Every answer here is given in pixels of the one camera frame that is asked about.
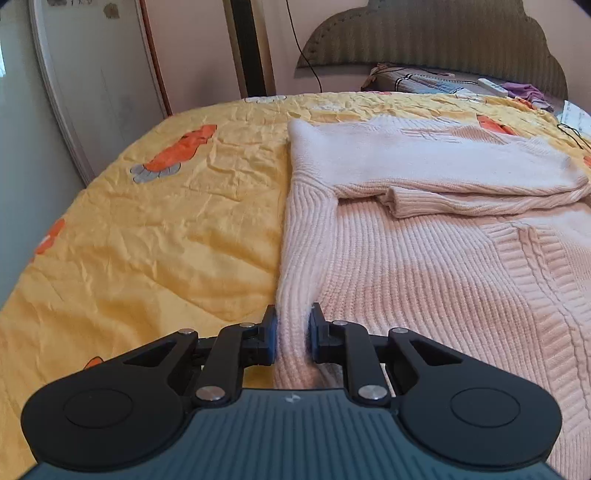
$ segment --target pink sweater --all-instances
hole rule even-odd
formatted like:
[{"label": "pink sweater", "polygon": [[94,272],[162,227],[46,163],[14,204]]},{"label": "pink sweater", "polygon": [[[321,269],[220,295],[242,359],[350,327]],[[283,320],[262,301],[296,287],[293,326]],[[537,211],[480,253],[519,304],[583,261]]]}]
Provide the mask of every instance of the pink sweater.
[{"label": "pink sweater", "polygon": [[307,318],[406,326],[552,393],[550,463],[591,478],[591,209],[586,176],[544,141],[450,121],[290,124],[275,381],[337,385]]}]

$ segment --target pink wall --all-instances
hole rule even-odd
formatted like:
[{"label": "pink wall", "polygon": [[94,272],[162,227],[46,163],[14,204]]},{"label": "pink wall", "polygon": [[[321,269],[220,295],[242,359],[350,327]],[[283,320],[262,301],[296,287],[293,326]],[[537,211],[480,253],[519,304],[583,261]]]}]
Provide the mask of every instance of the pink wall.
[{"label": "pink wall", "polygon": [[[309,70],[295,72],[300,52],[291,31],[285,0],[263,0],[265,22],[275,87],[278,94],[318,92]],[[303,48],[316,27],[331,15],[367,5],[367,0],[290,0],[295,32]],[[358,91],[369,73],[368,67],[325,67],[316,69],[325,92]]]},{"label": "pink wall", "polygon": [[[329,16],[362,7],[366,0],[290,0],[300,45]],[[317,92],[309,71],[295,73],[300,53],[293,39],[284,0],[263,0],[277,93]],[[524,0],[528,14],[546,33],[548,46],[564,69],[570,98],[591,111],[591,18],[573,0]],[[324,91],[359,90],[367,68],[319,69]]]},{"label": "pink wall", "polygon": [[240,98],[222,0],[146,0],[170,106]]},{"label": "pink wall", "polygon": [[591,112],[591,17],[573,0],[524,0],[524,6],[562,65],[570,100]]}]

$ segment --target purple cloth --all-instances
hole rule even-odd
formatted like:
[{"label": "purple cloth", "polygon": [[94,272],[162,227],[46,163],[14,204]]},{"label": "purple cloth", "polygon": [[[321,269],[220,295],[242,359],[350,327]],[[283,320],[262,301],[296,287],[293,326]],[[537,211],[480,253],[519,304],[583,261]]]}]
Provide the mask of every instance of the purple cloth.
[{"label": "purple cloth", "polygon": [[533,102],[534,100],[545,100],[544,94],[532,84],[507,82],[502,87],[509,92],[511,98],[521,97],[523,100]]}]

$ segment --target upholstered headboard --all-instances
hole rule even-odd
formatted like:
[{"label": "upholstered headboard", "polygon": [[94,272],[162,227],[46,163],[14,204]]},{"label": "upholstered headboard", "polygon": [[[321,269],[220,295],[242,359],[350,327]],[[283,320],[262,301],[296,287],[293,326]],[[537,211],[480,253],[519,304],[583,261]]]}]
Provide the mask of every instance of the upholstered headboard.
[{"label": "upholstered headboard", "polygon": [[[532,83],[568,97],[544,31],[522,0],[368,0],[323,21],[303,48],[316,65],[395,64]],[[306,67],[300,57],[298,67]]]}]

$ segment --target yellow bedspread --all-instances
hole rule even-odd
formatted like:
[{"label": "yellow bedspread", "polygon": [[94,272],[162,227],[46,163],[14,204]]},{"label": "yellow bedspread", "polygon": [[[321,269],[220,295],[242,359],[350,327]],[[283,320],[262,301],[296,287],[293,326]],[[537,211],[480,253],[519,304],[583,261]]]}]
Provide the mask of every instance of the yellow bedspread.
[{"label": "yellow bedspread", "polygon": [[[548,138],[584,166],[550,114],[446,95],[241,100],[168,118],[127,148],[56,222],[0,313],[0,479],[33,464],[19,419],[43,384],[181,327],[212,336],[260,320],[278,277],[290,119],[476,123],[479,113]],[[270,369],[248,370],[249,386],[270,385]]]}]

